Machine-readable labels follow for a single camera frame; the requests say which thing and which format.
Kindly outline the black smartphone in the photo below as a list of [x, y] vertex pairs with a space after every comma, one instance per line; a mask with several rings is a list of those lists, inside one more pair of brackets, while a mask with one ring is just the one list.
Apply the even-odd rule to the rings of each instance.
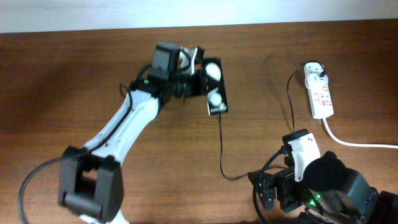
[[215, 116], [227, 113], [229, 110], [228, 100], [220, 58], [204, 58], [202, 67], [208, 114]]

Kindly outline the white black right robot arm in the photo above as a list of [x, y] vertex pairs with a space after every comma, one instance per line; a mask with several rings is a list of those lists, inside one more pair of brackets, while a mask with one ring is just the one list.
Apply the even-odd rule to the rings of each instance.
[[346, 167], [328, 151], [309, 164], [301, 180], [295, 180], [292, 156], [287, 167], [274, 174], [250, 172], [255, 210], [271, 210], [274, 202], [285, 213], [305, 210], [298, 223], [397, 223], [397, 194], [378, 191], [361, 173]]

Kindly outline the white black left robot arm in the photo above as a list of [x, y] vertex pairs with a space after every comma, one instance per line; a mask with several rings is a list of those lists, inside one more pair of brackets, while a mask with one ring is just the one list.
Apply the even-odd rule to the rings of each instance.
[[201, 96], [209, 89], [205, 51], [158, 42], [154, 58], [127, 86], [125, 100], [105, 127], [82, 148], [61, 156], [58, 202], [85, 223], [127, 223], [122, 165], [132, 145], [171, 97]]

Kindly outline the white charger adapter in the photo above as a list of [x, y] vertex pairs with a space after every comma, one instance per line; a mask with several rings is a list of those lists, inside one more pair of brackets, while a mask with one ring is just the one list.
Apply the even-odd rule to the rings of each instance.
[[305, 86], [308, 89], [328, 85], [328, 75], [325, 72], [309, 73], [305, 76]]

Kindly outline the white power strip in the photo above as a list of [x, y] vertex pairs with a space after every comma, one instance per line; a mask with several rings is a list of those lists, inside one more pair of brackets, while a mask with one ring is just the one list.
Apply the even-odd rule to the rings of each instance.
[[[321, 73], [325, 72], [322, 64], [318, 62], [309, 62], [304, 66], [304, 73]], [[333, 104], [330, 95], [329, 86], [320, 86], [318, 88], [311, 88], [308, 90], [308, 97], [312, 116], [314, 119], [325, 119], [334, 114]]]

